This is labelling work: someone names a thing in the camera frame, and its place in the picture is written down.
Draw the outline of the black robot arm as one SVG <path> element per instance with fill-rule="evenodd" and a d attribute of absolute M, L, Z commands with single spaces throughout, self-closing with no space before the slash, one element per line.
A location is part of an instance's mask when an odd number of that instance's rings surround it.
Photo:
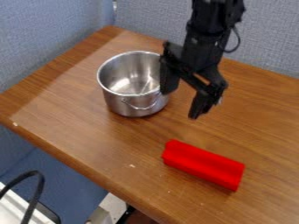
<path fill-rule="evenodd" d="M 220 103 L 228 83 L 219 71 L 223 53 L 240 45 L 236 23 L 245 11 L 243 0 L 192 0 L 183 45 L 163 43 L 160 91 L 168 95 L 180 80 L 195 89 L 188 117 L 196 119 Z"/>

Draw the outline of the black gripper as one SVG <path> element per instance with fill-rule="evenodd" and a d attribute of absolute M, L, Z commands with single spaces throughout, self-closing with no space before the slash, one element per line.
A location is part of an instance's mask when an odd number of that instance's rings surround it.
<path fill-rule="evenodd" d="M 168 95 L 184 80 L 195 89 L 188 117 L 197 119 L 219 103 L 228 83 L 219 63 L 228 43 L 229 32 L 205 34 L 189 29 L 183 45 L 165 41 L 160 55 L 160 91 Z"/>

